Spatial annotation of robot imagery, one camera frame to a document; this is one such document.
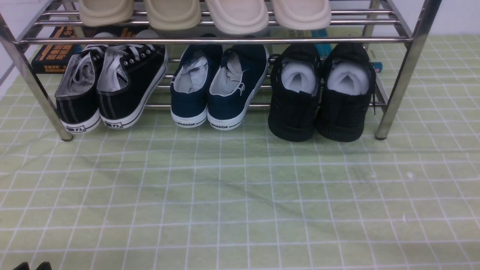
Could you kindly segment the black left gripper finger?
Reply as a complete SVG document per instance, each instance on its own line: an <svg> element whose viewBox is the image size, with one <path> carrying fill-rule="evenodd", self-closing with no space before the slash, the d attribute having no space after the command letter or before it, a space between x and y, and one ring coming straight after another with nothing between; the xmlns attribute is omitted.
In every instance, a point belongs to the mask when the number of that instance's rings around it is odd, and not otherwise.
<svg viewBox="0 0 480 270"><path fill-rule="evenodd" d="M13 270L30 270L29 263L23 262L17 265Z"/></svg>

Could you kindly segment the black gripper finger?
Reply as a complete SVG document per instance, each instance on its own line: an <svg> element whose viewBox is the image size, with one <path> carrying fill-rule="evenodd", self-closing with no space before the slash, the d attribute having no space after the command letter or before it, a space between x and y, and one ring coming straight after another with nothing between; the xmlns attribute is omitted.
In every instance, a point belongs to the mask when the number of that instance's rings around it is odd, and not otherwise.
<svg viewBox="0 0 480 270"><path fill-rule="evenodd" d="M53 270L51 263L48 261L44 261L38 265L36 270Z"/></svg>

